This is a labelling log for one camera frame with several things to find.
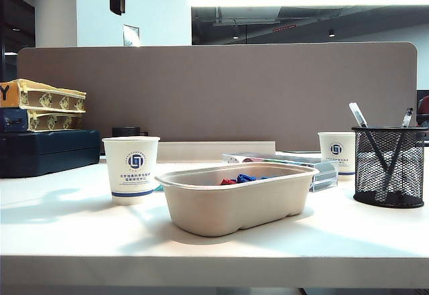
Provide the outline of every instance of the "blue stripe on cup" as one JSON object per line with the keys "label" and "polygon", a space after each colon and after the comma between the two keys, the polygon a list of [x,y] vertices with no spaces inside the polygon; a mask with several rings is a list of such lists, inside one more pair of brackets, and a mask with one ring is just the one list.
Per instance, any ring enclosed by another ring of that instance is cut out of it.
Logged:
{"label": "blue stripe on cup", "polygon": [[145,196],[147,194],[151,194],[153,190],[149,191],[142,191],[142,192],[129,192],[129,193],[122,193],[122,192],[112,192],[112,196],[120,196],[120,197],[130,197],[130,196]]}

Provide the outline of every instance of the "framed picture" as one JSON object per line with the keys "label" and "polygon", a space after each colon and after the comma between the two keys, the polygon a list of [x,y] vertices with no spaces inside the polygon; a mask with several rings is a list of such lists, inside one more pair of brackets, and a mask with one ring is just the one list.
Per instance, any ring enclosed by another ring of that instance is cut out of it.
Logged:
{"label": "framed picture", "polygon": [[140,28],[123,25],[123,45],[140,46]]}

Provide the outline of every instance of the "black mug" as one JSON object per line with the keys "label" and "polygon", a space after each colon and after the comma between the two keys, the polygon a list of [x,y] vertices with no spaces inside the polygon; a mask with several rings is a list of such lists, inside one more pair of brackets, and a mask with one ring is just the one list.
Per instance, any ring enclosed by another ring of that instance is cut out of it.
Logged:
{"label": "black mug", "polygon": [[140,132],[140,127],[112,127],[112,137],[119,136],[149,136],[149,132]]}

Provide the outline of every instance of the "ceiling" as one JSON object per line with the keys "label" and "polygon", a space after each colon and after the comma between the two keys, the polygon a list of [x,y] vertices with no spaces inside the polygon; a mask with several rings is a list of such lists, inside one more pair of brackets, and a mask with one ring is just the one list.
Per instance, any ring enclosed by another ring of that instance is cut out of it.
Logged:
{"label": "ceiling", "polygon": [[[429,18],[421,17],[429,17],[428,13],[425,7],[192,8],[192,43],[323,42],[330,40],[328,31],[332,28],[344,31],[338,36],[356,36],[356,33],[347,32],[356,24],[364,27],[356,32],[380,32],[398,27],[398,22],[401,26],[429,23]],[[324,28],[320,34],[323,37],[314,39],[312,31],[320,33],[321,27]]]}

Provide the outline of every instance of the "dark blue case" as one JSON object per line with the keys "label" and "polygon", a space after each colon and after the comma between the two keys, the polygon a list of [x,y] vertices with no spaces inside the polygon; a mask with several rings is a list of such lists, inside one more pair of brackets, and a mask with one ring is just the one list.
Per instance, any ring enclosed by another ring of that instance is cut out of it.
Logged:
{"label": "dark blue case", "polygon": [[13,107],[0,109],[0,132],[23,132],[28,129],[27,110]]}
{"label": "dark blue case", "polygon": [[0,133],[0,178],[59,172],[100,159],[98,131]]}

